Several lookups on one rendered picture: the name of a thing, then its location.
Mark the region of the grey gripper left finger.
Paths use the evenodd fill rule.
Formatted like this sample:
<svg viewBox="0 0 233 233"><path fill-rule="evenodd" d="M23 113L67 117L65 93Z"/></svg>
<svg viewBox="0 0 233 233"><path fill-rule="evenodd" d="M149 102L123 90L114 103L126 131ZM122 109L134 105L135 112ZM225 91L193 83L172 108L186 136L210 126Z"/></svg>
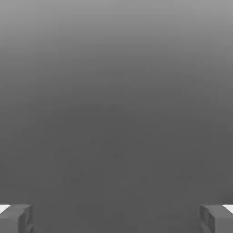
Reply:
<svg viewBox="0 0 233 233"><path fill-rule="evenodd" d="M33 206L0 204L0 233L34 233Z"/></svg>

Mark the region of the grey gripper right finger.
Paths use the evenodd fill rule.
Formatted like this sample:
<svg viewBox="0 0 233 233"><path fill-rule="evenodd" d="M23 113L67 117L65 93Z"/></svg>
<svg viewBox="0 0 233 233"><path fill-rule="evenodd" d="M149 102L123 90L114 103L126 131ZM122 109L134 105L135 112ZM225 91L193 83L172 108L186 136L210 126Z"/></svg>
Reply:
<svg viewBox="0 0 233 233"><path fill-rule="evenodd" d="M201 205L200 233L233 233L233 204Z"/></svg>

